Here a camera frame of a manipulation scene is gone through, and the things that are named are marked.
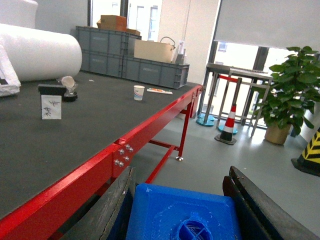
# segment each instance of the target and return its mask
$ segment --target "small card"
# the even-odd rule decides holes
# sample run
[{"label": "small card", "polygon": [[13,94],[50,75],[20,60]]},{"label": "small card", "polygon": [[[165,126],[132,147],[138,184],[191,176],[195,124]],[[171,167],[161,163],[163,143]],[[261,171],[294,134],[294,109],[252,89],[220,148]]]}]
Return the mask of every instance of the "small card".
[{"label": "small card", "polygon": [[61,119],[62,97],[58,95],[41,95],[41,112],[43,120]]}]

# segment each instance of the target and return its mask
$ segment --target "metal leg foot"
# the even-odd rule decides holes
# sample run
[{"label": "metal leg foot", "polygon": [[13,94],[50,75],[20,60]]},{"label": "metal leg foot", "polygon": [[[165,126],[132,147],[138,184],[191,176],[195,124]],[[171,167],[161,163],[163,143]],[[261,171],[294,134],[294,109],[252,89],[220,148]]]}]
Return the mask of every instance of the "metal leg foot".
[{"label": "metal leg foot", "polygon": [[177,157],[175,158],[175,160],[177,160],[177,161],[181,162],[181,161],[183,161],[183,160],[184,160],[184,158],[183,158],[182,156],[177,156]]}]

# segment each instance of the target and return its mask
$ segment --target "potted plant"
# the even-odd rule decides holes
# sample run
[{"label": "potted plant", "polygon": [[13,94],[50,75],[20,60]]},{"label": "potted plant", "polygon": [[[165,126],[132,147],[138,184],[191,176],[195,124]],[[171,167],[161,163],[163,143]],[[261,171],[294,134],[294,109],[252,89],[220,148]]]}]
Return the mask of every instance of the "potted plant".
[{"label": "potted plant", "polygon": [[273,81],[266,100],[258,104],[268,127],[265,139],[280,145],[285,143],[291,126],[296,135],[303,123],[314,128],[304,116],[305,110],[314,114],[315,102],[320,102],[320,61],[315,57],[318,51],[309,46],[286,49],[294,53],[282,64],[269,68]]}]

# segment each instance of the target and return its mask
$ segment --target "cardboard box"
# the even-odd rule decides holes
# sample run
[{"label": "cardboard box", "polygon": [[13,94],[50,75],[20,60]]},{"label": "cardboard box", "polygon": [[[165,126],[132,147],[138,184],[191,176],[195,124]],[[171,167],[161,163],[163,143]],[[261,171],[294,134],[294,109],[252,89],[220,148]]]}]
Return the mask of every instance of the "cardboard box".
[{"label": "cardboard box", "polygon": [[174,46],[169,43],[135,40],[134,57],[162,63],[171,63]]},{"label": "cardboard box", "polygon": [[113,31],[127,31],[127,18],[116,15],[101,15],[100,20],[96,23],[99,29]]},{"label": "cardboard box", "polygon": [[126,31],[127,31],[127,33],[138,35],[138,36],[140,36],[140,34],[141,34],[138,30],[135,30],[135,29],[127,28]]},{"label": "cardboard box", "polygon": [[101,19],[99,19],[99,21],[96,22],[96,25],[98,26],[98,29],[101,29]]}]

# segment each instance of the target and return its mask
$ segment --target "plant pot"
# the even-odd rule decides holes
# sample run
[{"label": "plant pot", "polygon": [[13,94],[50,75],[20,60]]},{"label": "plant pot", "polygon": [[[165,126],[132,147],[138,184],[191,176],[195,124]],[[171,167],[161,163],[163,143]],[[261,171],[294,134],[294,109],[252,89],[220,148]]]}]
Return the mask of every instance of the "plant pot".
[{"label": "plant pot", "polygon": [[277,125],[268,126],[264,138],[270,143],[283,145],[289,134],[291,125],[287,125],[284,129],[280,129]]}]

